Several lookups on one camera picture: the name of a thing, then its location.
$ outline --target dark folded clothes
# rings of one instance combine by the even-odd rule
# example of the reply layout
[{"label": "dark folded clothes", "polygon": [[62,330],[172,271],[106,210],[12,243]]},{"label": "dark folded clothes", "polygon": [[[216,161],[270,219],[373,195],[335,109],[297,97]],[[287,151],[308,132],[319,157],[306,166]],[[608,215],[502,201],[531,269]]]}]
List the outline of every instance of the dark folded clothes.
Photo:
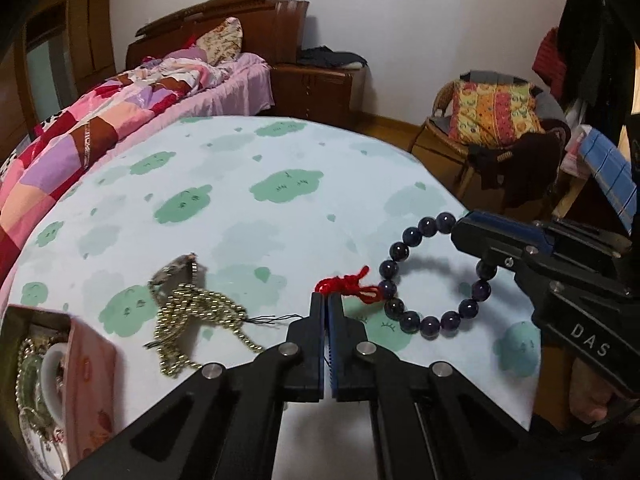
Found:
[{"label": "dark folded clothes", "polygon": [[633,105],[636,47],[631,34],[602,0],[566,0],[557,36],[566,63],[560,104],[589,104],[584,123],[614,144]]},{"label": "dark folded clothes", "polygon": [[323,45],[302,50],[297,63],[322,68],[338,68],[351,63],[362,63],[362,66],[366,66],[367,60],[353,52],[334,52]]},{"label": "dark folded clothes", "polygon": [[471,144],[468,161],[480,174],[482,189],[503,188],[502,204],[519,207],[542,198],[555,181],[565,140],[564,128],[554,128],[546,134],[524,134],[508,150]]}]

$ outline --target purple bead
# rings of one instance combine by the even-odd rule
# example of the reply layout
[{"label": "purple bead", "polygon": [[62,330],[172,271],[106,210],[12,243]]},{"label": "purple bead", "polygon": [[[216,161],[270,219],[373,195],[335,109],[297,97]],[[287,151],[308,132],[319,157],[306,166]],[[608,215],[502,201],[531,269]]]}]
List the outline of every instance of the purple bead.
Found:
[{"label": "purple bead", "polygon": [[402,314],[398,321],[400,323],[400,330],[406,334],[415,334],[420,330],[420,315],[413,310]]},{"label": "purple bead", "polygon": [[478,280],[471,286],[471,298],[476,301],[485,301],[491,295],[491,285],[485,280]]},{"label": "purple bead", "polygon": [[402,241],[409,247],[417,247],[422,241],[422,233],[417,227],[408,227],[402,233]]},{"label": "purple bead", "polygon": [[404,262],[409,257],[409,247],[403,242],[396,242],[389,247],[389,256],[395,262]]},{"label": "purple bead", "polygon": [[420,231],[422,233],[422,236],[424,236],[425,238],[431,238],[438,232],[436,219],[430,216],[425,216],[418,222],[418,231]]},{"label": "purple bead", "polygon": [[404,301],[400,298],[392,298],[385,303],[385,314],[389,319],[398,321],[404,312]]},{"label": "purple bead", "polygon": [[385,300],[390,300],[398,291],[396,284],[391,280],[383,280],[378,283],[378,288],[380,290],[380,294],[382,294],[382,297],[385,298]]},{"label": "purple bead", "polygon": [[455,332],[460,326],[460,314],[454,312],[453,310],[449,310],[442,314],[442,318],[440,319],[440,327],[445,332]]},{"label": "purple bead", "polygon": [[422,337],[432,339],[440,333],[440,322],[437,317],[427,316],[420,323]]},{"label": "purple bead", "polygon": [[453,231],[453,226],[456,224],[456,217],[451,213],[440,213],[436,216],[436,227],[438,231],[440,231],[444,235],[451,234]]},{"label": "purple bead", "polygon": [[478,275],[478,278],[485,280],[486,282],[494,278],[496,272],[498,272],[498,267],[486,264],[482,260],[480,260],[476,265],[476,274]]},{"label": "purple bead", "polygon": [[385,260],[380,264],[380,276],[385,280],[391,280],[398,273],[398,264],[393,260]]},{"label": "purple bead", "polygon": [[476,300],[462,300],[458,306],[458,313],[462,319],[473,319],[478,315],[478,302]]}]

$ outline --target pink bedsheet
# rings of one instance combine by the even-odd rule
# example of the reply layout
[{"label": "pink bedsheet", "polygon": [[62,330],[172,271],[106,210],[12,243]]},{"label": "pink bedsheet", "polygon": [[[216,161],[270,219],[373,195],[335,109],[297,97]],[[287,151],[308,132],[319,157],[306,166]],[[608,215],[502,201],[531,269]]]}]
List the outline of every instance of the pink bedsheet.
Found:
[{"label": "pink bedsheet", "polygon": [[270,68],[260,56],[243,52],[238,60],[221,63],[219,67],[232,69],[227,81],[167,108],[164,113],[116,144],[94,164],[90,173],[180,119],[216,115],[252,116],[273,106]]}]

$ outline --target human hand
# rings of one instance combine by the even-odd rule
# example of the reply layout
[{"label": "human hand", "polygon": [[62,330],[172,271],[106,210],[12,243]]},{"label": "human hand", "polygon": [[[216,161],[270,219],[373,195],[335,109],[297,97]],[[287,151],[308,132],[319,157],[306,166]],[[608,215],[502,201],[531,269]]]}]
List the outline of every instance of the human hand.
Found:
[{"label": "human hand", "polygon": [[569,388],[571,413],[587,424],[607,416],[607,404],[616,390],[580,359],[574,361]]}]

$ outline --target floral pillow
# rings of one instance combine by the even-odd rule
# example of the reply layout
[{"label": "floral pillow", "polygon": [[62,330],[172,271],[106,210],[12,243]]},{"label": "floral pillow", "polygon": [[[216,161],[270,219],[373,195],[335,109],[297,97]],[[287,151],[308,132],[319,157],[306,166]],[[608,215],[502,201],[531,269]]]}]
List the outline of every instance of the floral pillow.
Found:
[{"label": "floral pillow", "polygon": [[457,81],[449,137],[461,144],[505,148],[523,134],[545,133],[534,110],[532,85]]},{"label": "floral pillow", "polygon": [[196,46],[207,53],[207,63],[235,60],[242,49],[242,25],[237,18],[227,18],[216,28],[196,40]]}]

